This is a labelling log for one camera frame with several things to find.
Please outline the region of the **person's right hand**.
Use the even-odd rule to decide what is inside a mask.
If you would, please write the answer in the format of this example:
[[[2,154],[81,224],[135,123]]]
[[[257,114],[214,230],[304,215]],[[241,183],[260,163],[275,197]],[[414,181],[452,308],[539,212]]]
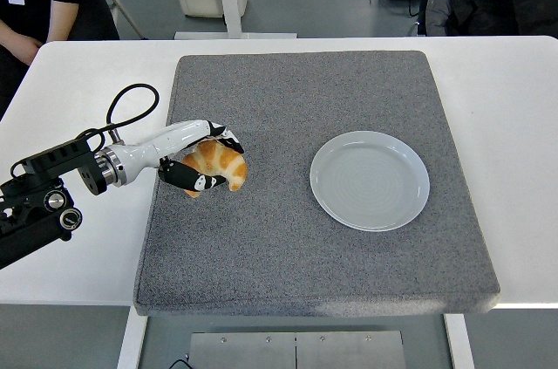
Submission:
[[[10,53],[25,65],[31,65],[43,44],[35,38],[16,33],[8,45]]]

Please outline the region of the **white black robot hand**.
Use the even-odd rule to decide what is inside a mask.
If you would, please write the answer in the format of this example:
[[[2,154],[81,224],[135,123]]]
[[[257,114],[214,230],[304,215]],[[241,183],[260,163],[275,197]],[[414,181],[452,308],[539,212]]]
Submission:
[[[152,167],[162,181],[197,197],[223,183],[231,191],[239,190],[248,174],[242,154],[239,140],[226,126],[188,120],[167,126],[136,145],[112,144],[96,157],[108,185],[127,185]]]

